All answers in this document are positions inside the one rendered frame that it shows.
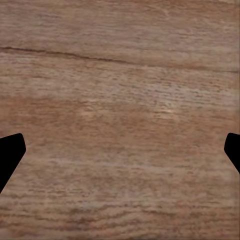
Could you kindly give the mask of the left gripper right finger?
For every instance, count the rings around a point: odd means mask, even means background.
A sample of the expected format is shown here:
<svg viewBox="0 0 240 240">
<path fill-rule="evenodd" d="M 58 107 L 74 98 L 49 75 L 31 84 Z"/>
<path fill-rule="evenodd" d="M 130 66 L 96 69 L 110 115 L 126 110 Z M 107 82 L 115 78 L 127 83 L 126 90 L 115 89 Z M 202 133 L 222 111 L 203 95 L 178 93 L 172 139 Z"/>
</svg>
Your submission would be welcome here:
<svg viewBox="0 0 240 240">
<path fill-rule="evenodd" d="M 225 140 L 224 151 L 240 173 L 240 135 L 228 133 Z"/>
</svg>

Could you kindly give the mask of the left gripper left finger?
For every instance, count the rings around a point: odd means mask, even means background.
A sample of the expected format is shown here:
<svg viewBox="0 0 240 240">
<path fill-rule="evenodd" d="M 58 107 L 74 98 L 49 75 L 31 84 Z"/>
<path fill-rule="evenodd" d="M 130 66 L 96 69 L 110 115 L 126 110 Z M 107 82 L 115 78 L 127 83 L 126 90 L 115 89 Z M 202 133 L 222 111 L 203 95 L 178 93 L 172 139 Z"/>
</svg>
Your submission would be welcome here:
<svg viewBox="0 0 240 240">
<path fill-rule="evenodd" d="M 21 133 L 0 138 L 0 193 L 26 152 Z"/>
</svg>

